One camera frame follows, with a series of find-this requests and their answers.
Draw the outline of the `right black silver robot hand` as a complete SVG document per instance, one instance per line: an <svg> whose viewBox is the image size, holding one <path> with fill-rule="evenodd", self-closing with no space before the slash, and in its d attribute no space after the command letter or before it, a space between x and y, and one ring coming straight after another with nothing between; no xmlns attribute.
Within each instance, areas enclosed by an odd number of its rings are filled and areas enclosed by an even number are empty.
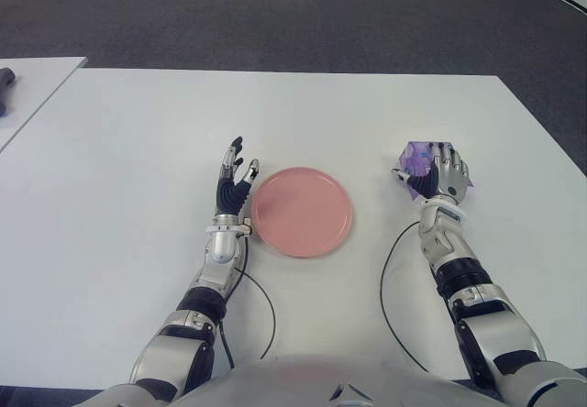
<svg viewBox="0 0 587 407"><path fill-rule="evenodd" d="M449 142L410 141L392 174L413 197L441 197L460 204L471 186L469 169Z"/></svg>

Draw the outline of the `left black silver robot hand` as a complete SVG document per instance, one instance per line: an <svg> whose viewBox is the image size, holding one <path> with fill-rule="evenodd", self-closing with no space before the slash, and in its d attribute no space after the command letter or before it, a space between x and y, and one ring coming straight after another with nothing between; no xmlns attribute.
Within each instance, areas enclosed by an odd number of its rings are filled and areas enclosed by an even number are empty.
<svg viewBox="0 0 587 407"><path fill-rule="evenodd" d="M259 161L253 159L241 180L235 182L235 173L243 163L239 156L242 149L243 137L236 137L222 160L216 186L216 215L239 215L260 172Z"/></svg>

